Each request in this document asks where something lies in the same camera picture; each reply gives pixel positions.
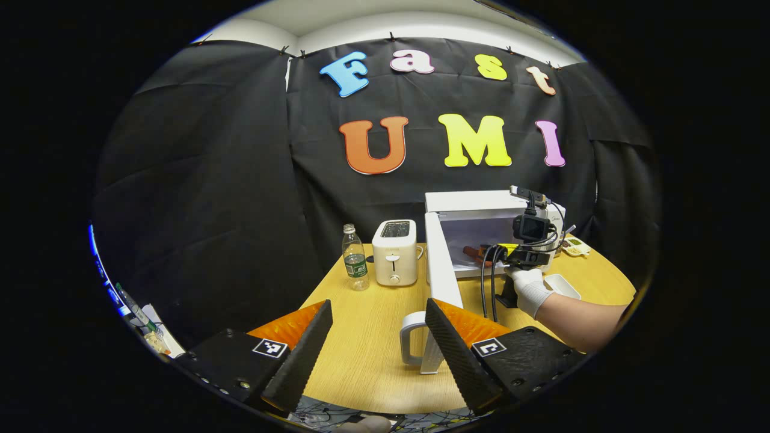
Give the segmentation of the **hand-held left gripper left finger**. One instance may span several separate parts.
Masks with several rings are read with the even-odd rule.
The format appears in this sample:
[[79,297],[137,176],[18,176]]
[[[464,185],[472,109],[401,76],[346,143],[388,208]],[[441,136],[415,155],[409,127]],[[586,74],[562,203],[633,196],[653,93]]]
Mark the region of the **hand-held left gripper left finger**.
[[324,299],[247,333],[221,331],[175,363],[214,392],[288,416],[300,403],[332,325],[331,301]]

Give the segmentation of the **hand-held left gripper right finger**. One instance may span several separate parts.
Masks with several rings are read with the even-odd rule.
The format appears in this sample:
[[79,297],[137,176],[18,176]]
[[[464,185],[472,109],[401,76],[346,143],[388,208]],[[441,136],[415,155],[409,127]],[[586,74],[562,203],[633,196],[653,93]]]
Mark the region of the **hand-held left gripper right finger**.
[[428,298],[425,313],[455,384],[476,416],[542,394],[586,357],[538,327],[513,331],[440,299]]

